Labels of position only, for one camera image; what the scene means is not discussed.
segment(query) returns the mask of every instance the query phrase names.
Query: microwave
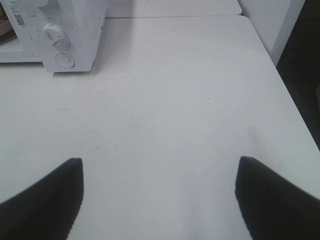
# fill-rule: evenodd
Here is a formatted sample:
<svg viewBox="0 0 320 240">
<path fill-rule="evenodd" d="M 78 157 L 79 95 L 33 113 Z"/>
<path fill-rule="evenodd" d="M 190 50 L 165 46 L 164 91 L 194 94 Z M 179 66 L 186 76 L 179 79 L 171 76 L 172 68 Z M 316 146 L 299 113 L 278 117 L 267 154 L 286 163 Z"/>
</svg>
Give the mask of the microwave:
<svg viewBox="0 0 320 240">
<path fill-rule="evenodd" d="M 0 0 L 0 63 L 90 71 L 106 12 L 107 0 Z"/>
</svg>

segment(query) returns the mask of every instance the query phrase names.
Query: white table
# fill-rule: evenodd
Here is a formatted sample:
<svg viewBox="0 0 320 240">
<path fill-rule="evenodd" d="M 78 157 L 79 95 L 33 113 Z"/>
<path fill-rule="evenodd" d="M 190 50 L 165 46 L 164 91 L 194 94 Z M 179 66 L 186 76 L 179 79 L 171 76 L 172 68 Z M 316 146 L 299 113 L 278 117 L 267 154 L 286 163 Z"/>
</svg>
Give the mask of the white table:
<svg viewBox="0 0 320 240">
<path fill-rule="evenodd" d="M 69 240 L 250 239 L 243 155 L 320 198 L 318 148 L 243 16 L 108 19 L 91 73 L 0 73 L 0 202 L 82 157 Z"/>
<path fill-rule="evenodd" d="M 240 15 L 237 0 L 109 0 L 108 18 Z"/>
</svg>

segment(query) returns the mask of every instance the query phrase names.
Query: white wall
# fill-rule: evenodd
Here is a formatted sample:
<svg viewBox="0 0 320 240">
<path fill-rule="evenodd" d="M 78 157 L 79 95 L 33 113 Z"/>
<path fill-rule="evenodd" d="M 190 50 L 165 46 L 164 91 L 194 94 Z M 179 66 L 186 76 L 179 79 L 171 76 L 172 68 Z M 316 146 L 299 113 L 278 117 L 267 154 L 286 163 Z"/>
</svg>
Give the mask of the white wall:
<svg viewBox="0 0 320 240">
<path fill-rule="evenodd" d="M 277 65 L 305 0 L 238 0 Z"/>
</svg>

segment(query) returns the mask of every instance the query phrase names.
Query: barcode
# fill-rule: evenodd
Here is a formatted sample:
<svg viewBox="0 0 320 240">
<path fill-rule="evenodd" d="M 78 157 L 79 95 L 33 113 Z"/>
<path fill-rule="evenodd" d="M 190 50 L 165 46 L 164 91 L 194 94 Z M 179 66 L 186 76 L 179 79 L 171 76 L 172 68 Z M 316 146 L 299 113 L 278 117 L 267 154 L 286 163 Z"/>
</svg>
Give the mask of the barcode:
<svg viewBox="0 0 320 240">
<path fill-rule="evenodd" d="M 14 17 L 15 17 L 15 20 L 16 20 L 16 22 L 18 23 L 18 25 L 20 27 L 25 27 L 26 26 L 25 21 L 22 18 L 21 14 L 15 14 Z"/>
</svg>

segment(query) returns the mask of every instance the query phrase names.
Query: dark background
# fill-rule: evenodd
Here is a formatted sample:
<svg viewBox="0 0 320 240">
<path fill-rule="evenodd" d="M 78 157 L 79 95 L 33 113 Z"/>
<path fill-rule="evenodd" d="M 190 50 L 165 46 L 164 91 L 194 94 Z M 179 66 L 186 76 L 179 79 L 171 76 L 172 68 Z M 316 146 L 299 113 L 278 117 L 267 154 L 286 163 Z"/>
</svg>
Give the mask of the dark background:
<svg viewBox="0 0 320 240">
<path fill-rule="evenodd" d="M 277 70 L 320 149 L 320 0 L 306 0 Z"/>
</svg>

